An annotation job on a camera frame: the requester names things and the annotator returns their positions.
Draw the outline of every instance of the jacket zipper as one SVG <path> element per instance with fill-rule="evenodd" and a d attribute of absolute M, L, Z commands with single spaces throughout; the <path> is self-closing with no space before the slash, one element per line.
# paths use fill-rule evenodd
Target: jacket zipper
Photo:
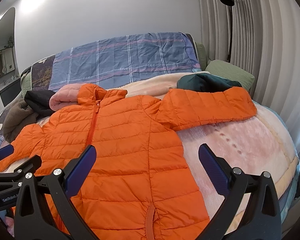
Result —
<path fill-rule="evenodd" d="M 94 109 L 93 109 L 93 116 L 92 116 L 92 120 L 91 120 L 91 126 L 90 126 L 90 130 L 88 133 L 86 145 L 89 145 L 92 142 L 92 136 L 93 136 L 94 129 L 96 127 L 99 108 L 100 108 L 100 101 L 98 101 L 96 103 L 96 105 L 94 106 Z M 62 219 L 61 219 L 59 213 L 57 215 L 57 223 L 56 224 L 57 224 L 58 229 L 63 232 L 63 222 L 62 222 Z"/>

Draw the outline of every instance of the jacket sleeve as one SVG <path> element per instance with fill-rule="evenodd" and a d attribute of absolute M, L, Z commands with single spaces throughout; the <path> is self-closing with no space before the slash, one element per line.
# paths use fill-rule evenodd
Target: jacket sleeve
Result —
<path fill-rule="evenodd" d="M 175 131 L 209 123 L 245 120 L 257 113 L 249 93 L 239 87 L 216 93 L 170 89 L 162 101 L 154 99 L 143 104 L 151 118 Z"/>
<path fill-rule="evenodd" d="M 38 124 L 30 124 L 25 126 L 17 138 L 11 143 L 14 152 L 7 158 L 0 161 L 0 172 L 8 168 L 12 163 L 33 155 L 41 155 L 44 147 L 45 134 L 53 129 L 59 120 L 60 111 L 54 113 L 49 122 L 42 128 Z"/>

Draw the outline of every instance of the blue gripper pad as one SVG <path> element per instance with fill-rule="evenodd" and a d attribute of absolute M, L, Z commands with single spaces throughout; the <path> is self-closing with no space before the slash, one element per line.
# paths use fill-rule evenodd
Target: blue gripper pad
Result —
<path fill-rule="evenodd" d="M 226 197 L 230 193 L 230 181 L 208 145 L 202 144 L 199 147 L 199 160 L 218 194 Z"/>
<path fill-rule="evenodd" d="M 14 148 L 11 144 L 3 147 L 0 149 L 0 161 L 4 158 L 8 157 L 9 155 L 13 154 Z"/>
<path fill-rule="evenodd" d="M 77 195 L 96 159 L 97 152 L 95 147 L 90 146 L 84 151 L 83 156 L 65 181 L 65 193 L 68 198 Z"/>

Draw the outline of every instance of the metal bolt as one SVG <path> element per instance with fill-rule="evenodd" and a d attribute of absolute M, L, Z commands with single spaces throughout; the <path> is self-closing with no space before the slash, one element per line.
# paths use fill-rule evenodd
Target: metal bolt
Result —
<path fill-rule="evenodd" d="M 270 178 L 271 177 L 271 175 L 270 175 L 270 173 L 268 171 L 265 171 L 263 173 L 263 176 L 265 176 L 266 178 Z"/>
<path fill-rule="evenodd" d="M 235 167 L 235 168 L 233 168 L 233 173 L 240 175 L 242 173 L 242 170 L 240 168 Z"/>
<path fill-rule="evenodd" d="M 55 169 L 55 170 L 53 171 L 53 174 L 54 174 L 54 175 L 60 175 L 61 172 L 62 172 L 61 169 Z"/>
<path fill-rule="evenodd" d="M 32 177 L 32 173 L 28 172 L 28 173 L 26 174 L 26 179 L 29 179 L 29 178 L 31 178 L 31 177 Z"/>

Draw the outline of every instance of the orange puffer jacket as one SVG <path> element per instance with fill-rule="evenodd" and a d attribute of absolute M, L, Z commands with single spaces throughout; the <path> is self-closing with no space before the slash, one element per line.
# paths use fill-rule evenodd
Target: orange puffer jacket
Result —
<path fill-rule="evenodd" d="M 42 166 L 36 174 L 47 175 L 92 144 L 97 160 L 72 202 L 101 240 L 195 239 L 209 216 L 175 131 L 248 119 L 257 110 L 239 87 L 217 93 L 171 89 L 163 100 L 126 94 L 83 85 L 79 105 L 57 111 L 42 128 L 22 130 L 0 171 L 37 154 Z"/>

